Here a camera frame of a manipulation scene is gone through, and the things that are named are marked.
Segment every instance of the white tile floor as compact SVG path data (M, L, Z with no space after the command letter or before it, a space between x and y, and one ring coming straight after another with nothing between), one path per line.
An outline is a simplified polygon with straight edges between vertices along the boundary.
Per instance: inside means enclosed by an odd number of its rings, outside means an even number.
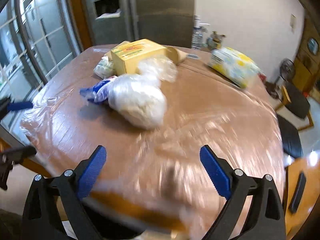
M304 156L311 151L320 150L320 104L312 98L309 98L308 100L311 105L311 114L315 126L314 128L300 132ZM279 100L274 100L272 98L270 98L270 101L273 106L280 102ZM285 107L278 113L292 122L296 127L308 123L308 120L299 120ZM8 178L8 191L4 192L0 189L0 208L22 215L25 200L35 175L34 172L29 171L20 165L15 166Z

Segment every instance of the white wall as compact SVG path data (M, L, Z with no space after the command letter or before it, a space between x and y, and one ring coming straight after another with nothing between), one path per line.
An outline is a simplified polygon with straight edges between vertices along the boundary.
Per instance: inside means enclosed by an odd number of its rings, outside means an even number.
M294 33L291 14L296 17ZM196 0L196 15L210 23L212 31L225 34L223 45L256 62L274 81L284 58L295 58L304 24L304 8L298 0Z

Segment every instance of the clear plastic table cover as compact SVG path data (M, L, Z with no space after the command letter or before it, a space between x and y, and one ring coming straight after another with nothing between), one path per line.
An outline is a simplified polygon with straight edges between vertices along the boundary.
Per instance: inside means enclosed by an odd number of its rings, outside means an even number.
M85 102L79 89L100 78L93 69L113 46L91 47L65 66L34 99L21 128L53 175L75 168L97 145L108 152L93 188L179 218L200 239L221 211L220 197L199 159L208 144L220 158L247 175L271 174L282 199L285 173L276 115L257 78L243 91L209 68L210 53L177 66L174 83L162 82L168 110L152 131L132 126L108 106ZM240 233L251 198L247 197L233 236Z

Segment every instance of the silver bolt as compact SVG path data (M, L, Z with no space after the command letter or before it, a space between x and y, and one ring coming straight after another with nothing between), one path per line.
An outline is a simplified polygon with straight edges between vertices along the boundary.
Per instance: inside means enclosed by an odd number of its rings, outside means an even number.
M267 179L268 181L272 181L272 176L269 175L269 174L267 174L267 175L266 175L266 179Z
M64 176L70 177L70 176L72 175L72 173L73 173L72 170L66 170L66 171L64 172Z
M39 180L41 180L41 178L42 178L42 176L40 174L38 174L35 176L35 181L39 181Z
M241 171L241 169L236 169L235 170L235 174L238 176L242 176L243 175L243 171Z

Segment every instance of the fan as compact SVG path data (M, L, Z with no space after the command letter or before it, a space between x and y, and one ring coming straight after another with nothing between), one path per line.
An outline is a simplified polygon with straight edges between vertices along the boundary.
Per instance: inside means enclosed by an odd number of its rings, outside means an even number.
M276 81L272 83L266 84L267 92L273 98L278 99L279 94L278 91L280 90L281 86L285 83L290 81L295 74L294 64L288 58L285 58L280 65L280 74L278 75Z

